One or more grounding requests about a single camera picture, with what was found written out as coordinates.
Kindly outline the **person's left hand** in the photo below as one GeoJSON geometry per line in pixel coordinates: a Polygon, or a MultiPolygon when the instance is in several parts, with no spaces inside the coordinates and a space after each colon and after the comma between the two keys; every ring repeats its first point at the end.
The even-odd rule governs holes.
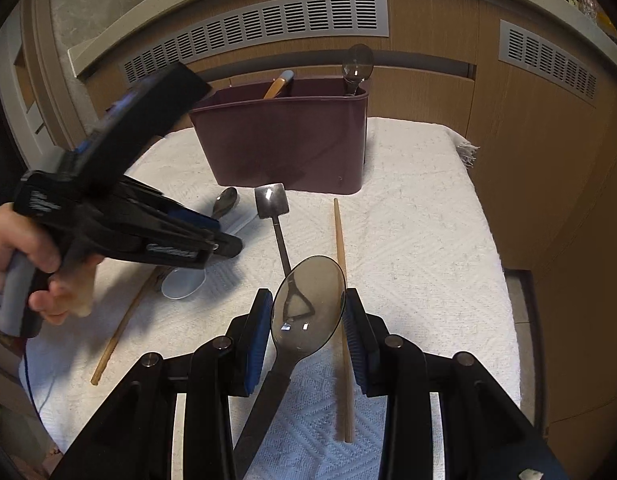
{"type": "Polygon", "coordinates": [[[32,292],[28,306],[42,318],[60,325],[71,314],[85,316],[92,310],[100,255],[90,255],[72,269],[60,268],[60,252],[51,237],[29,218],[0,206],[0,304],[11,257],[22,252],[38,270],[50,275],[48,288],[32,292]]]}

